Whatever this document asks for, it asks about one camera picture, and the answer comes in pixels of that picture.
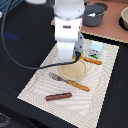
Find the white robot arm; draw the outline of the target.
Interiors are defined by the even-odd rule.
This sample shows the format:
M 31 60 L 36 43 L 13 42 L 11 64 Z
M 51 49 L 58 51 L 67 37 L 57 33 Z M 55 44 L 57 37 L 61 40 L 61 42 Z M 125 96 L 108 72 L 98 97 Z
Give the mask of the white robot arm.
M 54 10 L 55 40 L 57 41 L 59 60 L 70 62 L 75 43 L 82 27 L 84 0 L 25 0 L 30 4 L 49 4 Z

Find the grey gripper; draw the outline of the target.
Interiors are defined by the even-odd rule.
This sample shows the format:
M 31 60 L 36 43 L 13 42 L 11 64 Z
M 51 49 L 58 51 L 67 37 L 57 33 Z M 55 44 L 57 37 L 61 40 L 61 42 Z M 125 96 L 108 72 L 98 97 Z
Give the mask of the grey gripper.
M 79 52 L 81 54 L 80 58 L 83 58 L 82 54 L 83 54 L 83 43 L 84 43 L 84 37 L 83 34 L 81 32 L 78 33 L 78 41 L 75 43 L 74 46 L 74 54 L 72 56 L 72 58 L 76 57 L 75 52 Z

